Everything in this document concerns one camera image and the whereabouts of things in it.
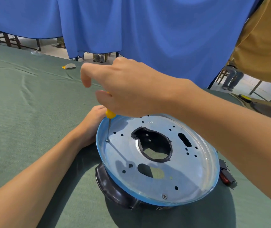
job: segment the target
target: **person's left hand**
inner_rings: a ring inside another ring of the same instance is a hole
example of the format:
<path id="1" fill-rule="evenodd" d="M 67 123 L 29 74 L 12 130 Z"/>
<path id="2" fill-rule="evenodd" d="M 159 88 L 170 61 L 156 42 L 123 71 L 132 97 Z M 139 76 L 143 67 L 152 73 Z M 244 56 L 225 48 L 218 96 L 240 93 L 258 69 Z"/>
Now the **person's left hand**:
<path id="1" fill-rule="evenodd" d="M 73 130 L 81 140 L 81 147 L 95 142 L 95 136 L 100 122 L 106 116 L 107 108 L 97 105 L 91 109 L 84 120 Z"/>

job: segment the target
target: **yellow curtain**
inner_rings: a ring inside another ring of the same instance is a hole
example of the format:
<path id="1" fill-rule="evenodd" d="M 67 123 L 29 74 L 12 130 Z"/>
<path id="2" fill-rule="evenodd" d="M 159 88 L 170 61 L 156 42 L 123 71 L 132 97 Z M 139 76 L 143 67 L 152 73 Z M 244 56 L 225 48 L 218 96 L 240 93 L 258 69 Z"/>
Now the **yellow curtain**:
<path id="1" fill-rule="evenodd" d="M 245 23 L 233 57 L 242 72 L 271 82 L 271 0 L 264 0 Z"/>

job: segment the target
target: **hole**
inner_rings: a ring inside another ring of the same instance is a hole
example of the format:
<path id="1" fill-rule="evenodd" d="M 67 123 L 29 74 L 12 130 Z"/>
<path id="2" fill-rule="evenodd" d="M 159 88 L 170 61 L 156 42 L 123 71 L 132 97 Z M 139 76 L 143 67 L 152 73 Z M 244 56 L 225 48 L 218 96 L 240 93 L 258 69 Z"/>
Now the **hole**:
<path id="1" fill-rule="evenodd" d="M 178 133 L 178 136 L 182 140 L 182 142 L 184 143 L 184 145 L 186 145 L 187 147 L 191 147 L 190 141 L 187 139 L 187 137 L 185 137 L 184 134 Z"/>
<path id="2" fill-rule="evenodd" d="M 171 157 L 171 141 L 163 134 L 140 127 L 131 134 L 131 137 L 137 140 L 141 153 L 149 160 L 165 162 Z"/>
<path id="3" fill-rule="evenodd" d="M 151 178 L 156 178 L 156 179 L 162 179 L 164 178 L 165 174 L 164 174 L 164 171 L 159 169 L 159 168 L 154 168 L 154 167 L 151 167 L 151 166 L 148 166 L 146 164 L 139 164 L 137 166 L 137 170 L 147 176 L 147 177 L 151 177 Z"/>

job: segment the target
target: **hand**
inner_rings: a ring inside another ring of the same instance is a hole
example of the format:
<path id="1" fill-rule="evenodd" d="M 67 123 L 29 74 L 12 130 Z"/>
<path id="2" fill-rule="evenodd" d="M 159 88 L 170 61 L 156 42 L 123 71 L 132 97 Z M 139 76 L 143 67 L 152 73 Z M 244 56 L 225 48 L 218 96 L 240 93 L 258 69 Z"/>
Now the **hand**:
<path id="1" fill-rule="evenodd" d="M 72 131 L 80 139 L 80 148 L 95 142 L 95 136 L 100 122 L 106 116 L 107 109 L 97 105 L 91 109 L 84 120 Z"/>
<path id="2" fill-rule="evenodd" d="M 83 64 L 81 80 L 85 87 L 91 86 L 91 78 L 110 93 L 97 91 L 99 103 L 116 114 L 130 117 L 167 113 L 173 92 L 179 88 L 185 91 L 185 82 L 190 82 L 123 57 L 116 58 L 112 65 Z"/>

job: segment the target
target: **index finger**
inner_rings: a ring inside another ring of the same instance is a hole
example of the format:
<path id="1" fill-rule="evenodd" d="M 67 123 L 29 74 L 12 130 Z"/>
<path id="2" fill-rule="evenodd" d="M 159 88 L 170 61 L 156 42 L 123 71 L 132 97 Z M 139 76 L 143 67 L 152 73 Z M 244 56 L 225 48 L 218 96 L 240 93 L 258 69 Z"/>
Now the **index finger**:
<path id="1" fill-rule="evenodd" d="M 91 78 L 94 78 L 99 83 L 105 75 L 110 72 L 111 65 L 98 65 L 92 63 L 84 63 L 80 68 L 80 79 L 86 88 L 91 86 Z"/>

